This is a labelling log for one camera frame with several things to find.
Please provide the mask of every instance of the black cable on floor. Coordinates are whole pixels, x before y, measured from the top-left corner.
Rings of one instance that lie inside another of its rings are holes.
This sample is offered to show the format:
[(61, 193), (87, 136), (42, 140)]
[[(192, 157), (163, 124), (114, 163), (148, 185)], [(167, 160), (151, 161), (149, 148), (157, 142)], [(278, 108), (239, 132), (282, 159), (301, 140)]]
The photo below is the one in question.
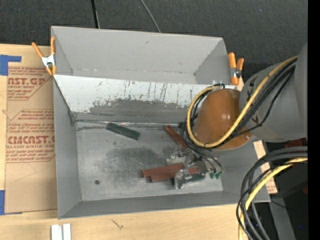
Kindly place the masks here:
[(96, 9), (95, 0), (90, 0), (90, 1), (91, 1), (91, 6), (92, 6), (95, 28), (100, 29), (100, 23), (99, 23), (99, 19), (98, 19), (98, 13), (97, 13), (97, 9)]

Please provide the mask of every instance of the black wire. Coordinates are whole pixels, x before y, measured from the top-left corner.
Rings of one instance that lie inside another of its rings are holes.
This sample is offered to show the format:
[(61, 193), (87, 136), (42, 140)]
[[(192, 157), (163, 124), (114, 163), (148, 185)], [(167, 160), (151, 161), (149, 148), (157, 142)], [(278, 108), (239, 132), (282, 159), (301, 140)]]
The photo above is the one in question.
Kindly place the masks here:
[[(288, 81), (290, 80), (291, 76), (293, 75), (294, 73), (294, 68), (291, 70), (291, 71), (287, 71), (285, 73), (283, 73), (282, 75), (280, 75), (278, 78), (273, 78), (274, 81), (272, 83), (272, 85), (270, 85), (268, 87), (267, 90), (264, 90), (264, 92), (262, 93), (262, 95), (259, 97), (259, 99), (257, 99), (257, 101), (254, 103), (254, 105), (252, 105), (251, 109), (246, 113), (246, 115), (243, 117), (241, 123), (235, 128), (235, 130), (233, 131), (233, 133), (231, 133), (231, 135), (226, 139), (224, 140), (222, 143), (216, 145), (215, 147), (213, 148), (218, 148), (222, 145), (224, 145), (225, 143), (231, 141), (232, 139), (238, 137), (238, 136), (241, 136), (243, 134), (246, 134), (258, 127), (261, 127), (263, 125), (263, 123), (267, 120), (271, 110), (272, 110), (272, 107), (276, 101), (276, 99), (278, 98), (278, 96), (280, 95), (281, 91), (283, 90), (283, 88), (285, 87), (285, 85), (288, 83)], [(262, 104), (262, 102), (266, 99), (266, 97), (270, 94), (270, 91), (269, 90), (273, 90), (274, 87), (276, 87), (287, 75), (289, 75), (287, 77), (287, 79), (284, 81), (284, 83), (281, 85), (281, 87), (279, 88), (278, 92), (276, 93), (276, 95), (273, 97), (270, 105), (269, 105), (269, 108), (268, 108), (268, 111), (266, 112), (263, 120), (257, 124), (256, 126), (250, 128), (250, 129), (246, 129), (242, 132), (239, 132), (243, 129), (243, 127), (245, 127), (245, 125), (248, 123), (248, 121), (252, 118), (252, 116), (256, 113), (256, 111), (258, 110), (258, 108), (260, 107), (260, 105)]]
[(100, 24), (98, 20), (98, 13), (96, 9), (96, 4), (95, 0), (90, 0), (91, 1), (91, 7), (92, 7), (92, 12), (93, 12), (93, 18), (94, 18), (94, 24), (96, 29), (100, 29)]
[(249, 129), (247, 129), (247, 130), (244, 130), (244, 131), (242, 131), (242, 132), (240, 132), (240, 133), (233, 134), (232, 137), (229, 138), (226, 142), (228, 142), (228, 141), (232, 140), (233, 138), (236, 138), (236, 137), (238, 137), (238, 136), (240, 136), (240, 135), (246, 134), (246, 133), (248, 133), (248, 132), (250, 132), (250, 131), (252, 131), (252, 130), (258, 128), (258, 127), (263, 126), (264, 122), (267, 120), (267, 118), (268, 118), (268, 116), (269, 116), (269, 114), (270, 114), (270, 112), (271, 112), (271, 109), (273, 108), (274, 103), (276, 102), (276, 99), (278, 98), (278, 96), (280, 95), (281, 91), (284, 89), (284, 87), (286, 86), (286, 84), (288, 83), (288, 81), (290, 80), (290, 78), (292, 77), (293, 73), (294, 73), (294, 71), (291, 71), (291, 72), (289, 73), (289, 76), (288, 76), (287, 79), (284, 81), (284, 83), (282, 84), (282, 86), (279, 88), (279, 90), (278, 90), (278, 92), (276, 93), (276, 95), (273, 97), (273, 99), (272, 99), (272, 101), (271, 101), (271, 103), (270, 103), (270, 105), (269, 105), (269, 108), (268, 108), (267, 112), (265, 113), (265, 116), (264, 116), (264, 118), (262, 119), (262, 121), (261, 121), (259, 124), (257, 124), (256, 126), (254, 126), (254, 127), (251, 127), (251, 128), (249, 128)]
[(150, 12), (150, 10), (148, 9), (147, 5), (145, 4), (145, 2), (143, 0), (140, 0), (141, 4), (143, 5), (143, 7), (145, 8), (146, 12), (149, 14), (151, 20), (153, 21), (153, 24), (155, 25), (156, 29), (158, 30), (159, 33), (161, 33), (161, 30), (158, 26), (158, 24), (156, 23), (156, 20), (154, 19), (152, 13)]
[[(292, 147), (292, 148), (283, 148), (283, 149), (279, 149), (276, 151), (273, 151), (271, 153), (269, 153), (269, 155), (265, 155), (264, 157), (262, 157), (261, 159), (259, 159), (254, 165), (253, 167), (248, 171), (248, 173), (245, 175), (242, 185), (241, 185), (241, 198), (239, 201), (239, 204), (241, 206), (241, 210), (243, 212), (244, 218), (247, 221), (251, 231), (253, 233), (257, 232), (254, 228), (254, 226), (251, 223), (251, 220), (249, 218), (248, 212), (246, 210), (245, 204), (243, 202), (241, 202), (244, 199), (244, 196), (246, 195), (246, 193), (248, 193), (248, 191), (250, 189), (252, 189), (252, 187), (254, 186), (254, 183), (252, 184), (252, 180), (253, 180), (253, 176), (254, 173), (256, 171), (257, 168), (259, 168), (261, 165), (263, 165), (266, 162), (270, 162), (270, 161), (275, 161), (275, 160), (281, 160), (281, 159), (291, 159), (294, 157), (306, 157), (308, 154), (304, 154), (304, 153), (291, 153), (291, 152), (306, 152), (308, 150), (308, 147)], [(247, 190), (245, 190), (245, 186), (248, 182), (249, 188)], [(262, 231), (262, 233), (265, 232), (263, 226), (261, 225), (260, 219), (258, 217), (258, 214), (254, 214), (254, 218), (255, 220), (258, 222), (259, 228)]]
[[(291, 162), (291, 163), (288, 163), (286, 165), (290, 165), (292, 166), (293, 164), (299, 164), (300, 162)], [(251, 222), (251, 219), (249, 217), (249, 214), (248, 214), (248, 211), (246, 209), (246, 204), (245, 204), (245, 197), (246, 195), (253, 189), (253, 187), (255, 187), (257, 185), (257, 183), (266, 175), (266, 173), (268, 173), (269, 171), (271, 171), (273, 169), (269, 168), (268, 170), (266, 170), (265, 172), (263, 172), (253, 183), (252, 183), (252, 180), (253, 180), (253, 175), (251, 176), (251, 178), (249, 179), (249, 187), (242, 193), (241, 197), (240, 197), (240, 200), (237, 204), (237, 208), (236, 208), (236, 215), (237, 215), (237, 219), (238, 219), (238, 222), (241, 226), (242, 229), (244, 229), (244, 225), (242, 224), (241, 220), (240, 220), (240, 216), (239, 216), (239, 207), (241, 208), (241, 211), (243, 213), (243, 216), (244, 216), (244, 221), (247, 222), (251, 232), (255, 235), (255, 237), (258, 239), (258, 240), (263, 240), (262, 237), (260, 236), (260, 234), (256, 231), (255, 227), (253, 226), (252, 222)], [(255, 209), (255, 204), (254, 202), (251, 202), (250, 204), (251, 206), (251, 209)], [(256, 214), (254, 216), (258, 226), (259, 226), (259, 229), (260, 231), (262, 232), (262, 234), (264, 235), (264, 237), (269, 240), (270, 238), (268, 237), (264, 227), (262, 226), (262, 223), (259, 219), (259, 216), (258, 216), (258, 213), (257, 213), (257, 210), (256, 211)], [(244, 231), (247, 236), (251, 237), (252, 236), (250, 235), (249, 231)]]
[(244, 210), (246, 210), (246, 204), (244, 202), (244, 198), (245, 196), (249, 193), (250, 190), (252, 190), (252, 188), (255, 186), (255, 184), (257, 184), (269, 171), (271, 171), (271, 168), (269, 168), (268, 170), (266, 170), (265, 172), (263, 172), (255, 181), (254, 183), (246, 190), (242, 193), (241, 197), (240, 197), (240, 200), (236, 206), (236, 218), (238, 220), (238, 223), (240, 225), (240, 227), (242, 228), (242, 230), (245, 232), (245, 234), (248, 236), (249, 239), (253, 239), (251, 234), (246, 230), (246, 227), (245, 225), (243, 225), (241, 219), (240, 219), (240, 215), (239, 215), (239, 207), (241, 208), (241, 212), (243, 213), (243, 215), (245, 215), (244, 211), (243, 211), (243, 207), (244, 207)]
[[(255, 112), (258, 110), (258, 108), (261, 106), (261, 104), (265, 101), (265, 99), (267, 98), (267, 96), (270, 94), (270, 92), (280, 83), (283, 81), (283, 79), (287, 76), (290, 75), (286, 81), (285, 84), (282, 85), (281, 90), (284, 88), (284, 86), (286, 85), (286, 83), (289, 81), (292, 73), (294, 72), (295, 68), (290, 68), (288, 71), (286, 72), (279, 72), (279, 75), (275, 76), (272, 79), (272, 84), (268, 84), (267, 88), (262, 92), (262, 94), (260, 95), (260, 97), (256, 100), (256, 102), (251, 106), (250, 111), (248, 111), (245, 115), (245, 117), (243, 118), (242, 122), (236, 127), (235, 131), (238, 132), (240, 131), (246, 124), (247, 122), (252, 118), (252, 116), (255, 114)], [(277, 97), (280, 94), (281, 90), (279, 90), (277, 92)]]

